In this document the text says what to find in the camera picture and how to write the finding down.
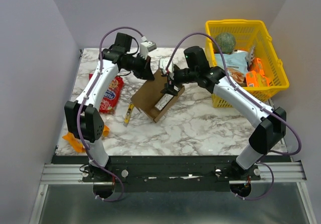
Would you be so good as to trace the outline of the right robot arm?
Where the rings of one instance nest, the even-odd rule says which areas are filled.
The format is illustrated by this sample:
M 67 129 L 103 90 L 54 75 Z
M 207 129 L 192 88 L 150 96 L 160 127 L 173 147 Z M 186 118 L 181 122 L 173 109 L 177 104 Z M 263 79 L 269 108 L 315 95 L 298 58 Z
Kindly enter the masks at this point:
M 167 78 L 164 94 L 178 95 L 176 88 L 180 84 L 197 83 L 231 104 L 255 128 L 249 138 L 249 143 L 234 160 L 229 169 L 230 177 L 241 180 L 249 174 L 249 169 L 266 155 L 286 134 L 286 112 L 282 108 L 272 107 L 260 102 L 245 91 L 225 71 L 211 67 L 205 52 L 199 46 L 187 48 L 184 51 L 187 68 L 180 69 L 172 64 L 169 58 L 162 58 L 158 67 L 162 76 Z

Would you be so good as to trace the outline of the white geometric patterned box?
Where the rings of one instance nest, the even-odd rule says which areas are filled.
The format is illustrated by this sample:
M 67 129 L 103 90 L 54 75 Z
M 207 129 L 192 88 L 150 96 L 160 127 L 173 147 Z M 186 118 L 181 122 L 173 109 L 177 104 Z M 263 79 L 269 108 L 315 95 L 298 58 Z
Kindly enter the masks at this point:
M 164 94 L 162 98 L 155 104 L 155 108 L 162 111 L 166 105 L 174 98 L 173 95 Z

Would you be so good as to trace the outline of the yellow utility knife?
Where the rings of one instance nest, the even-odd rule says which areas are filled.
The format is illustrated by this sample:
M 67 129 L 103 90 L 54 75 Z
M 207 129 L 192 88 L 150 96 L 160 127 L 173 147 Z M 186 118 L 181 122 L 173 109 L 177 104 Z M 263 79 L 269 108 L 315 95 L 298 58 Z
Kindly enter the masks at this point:
M 126 114 L 125 114 L 125 118 L 124 118 L 124 125 L 127 127 L 129 121 L 130 121 L 130 118 L 131 118 L 131 114 L 132 114 L 132 111 L 134 109 L 134 104 L 133 103 L 130 103 L 129 106 L 128 106 L 128 109 L 126 111 Z

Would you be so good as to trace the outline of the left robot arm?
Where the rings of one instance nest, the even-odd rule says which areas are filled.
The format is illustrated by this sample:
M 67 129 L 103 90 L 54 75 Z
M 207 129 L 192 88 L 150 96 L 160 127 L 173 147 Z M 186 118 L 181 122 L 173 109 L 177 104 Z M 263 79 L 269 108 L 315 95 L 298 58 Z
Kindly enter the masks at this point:
M 109 156 L 101 138 L 104 121 L 99 113 L 105 92 L 122 69 L 138 79 L 154 80 L 149 53 L 157 48 L 156 44 L 142 36 L 138 52 L 132 54 L 132 40 L 128 34 L 117 33 L 109 48 L 100 49 L 97 67 L 87 86 L 75 101 L 67 101 L 64 106 L 68 131 L 84 145 L 89 164 L 95 167 L 94 176 L 100 181 L 111 176 Z

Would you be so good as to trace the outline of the brown cardboard express box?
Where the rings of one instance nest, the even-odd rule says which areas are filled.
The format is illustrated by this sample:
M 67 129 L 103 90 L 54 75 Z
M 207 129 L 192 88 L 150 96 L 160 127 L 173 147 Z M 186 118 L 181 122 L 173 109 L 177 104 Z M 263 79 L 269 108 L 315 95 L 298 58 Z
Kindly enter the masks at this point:
M 156 107 L 164 94 L 161 91 L 165 87 L 166 77 L 162 77 L 162 72 L 157 70 L 154 75 L 155 80 L 147 80 L 140 89 L 131 97 L 131 102 L 139 110 L 143 111 L 150 119 L 157 123 L 165 113 L 177 102 L 178 98 L 184 93 L 185 87 L 178 86 L 178 96 L 172 96 L 164 107 Z

